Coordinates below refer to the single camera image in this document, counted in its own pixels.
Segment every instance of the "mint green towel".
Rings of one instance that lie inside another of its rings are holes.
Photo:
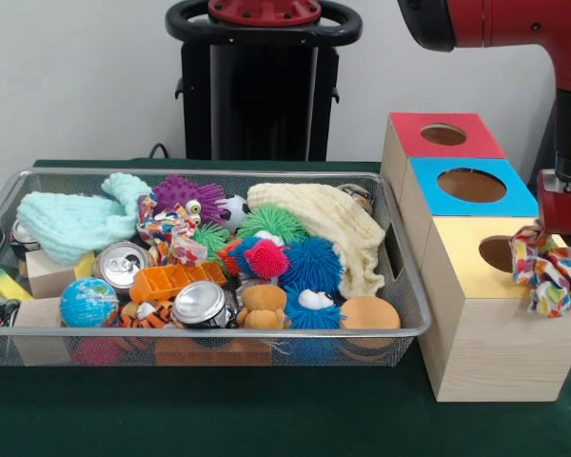
[[[51,259],[76,265],[90,250],[132,237],[138,197],[151,192],[140,178],[124,173],[112,173],[102,190],[115,200],[33,192],[21,201],[17,217]]]

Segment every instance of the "teddy bear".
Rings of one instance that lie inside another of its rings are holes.
[[[242,294],[243,309],[237,324],[243,328],[284,328],[286,293],[271,284],[246,288]]]

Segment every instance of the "green spiky ball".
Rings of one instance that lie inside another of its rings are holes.
[[[247,238],[260,230],[280,236],[287,245],[301,242],[308,236],[298,219],[286,209],[275,205],[264,205],[254,209],[237,230],[237,236]]]
[[[230,233],[222,226],[214,223],[208,223],[198,227],[192,239],[207,248],[207,259],[215,260],[222,265],[222,259],[218,257],[216,252],[220,252],[226,247],[226,240]]]

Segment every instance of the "cream towel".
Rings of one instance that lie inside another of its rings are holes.
[[[249,189],[247,204],[287,209],[311,235],[332,242],[343,264],[339,291],[344,298],[375,295],[384,285],[374,272],[384,231],[343,191],[321,184],[258,184]]]

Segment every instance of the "toy pile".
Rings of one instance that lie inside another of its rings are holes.
[[[384,231],[359,186],[264,183],[244,198],[114,173],[102,190],[22,200],[9,238],[30,291],[0,269],[0,326],[400,327],[376,298]]]

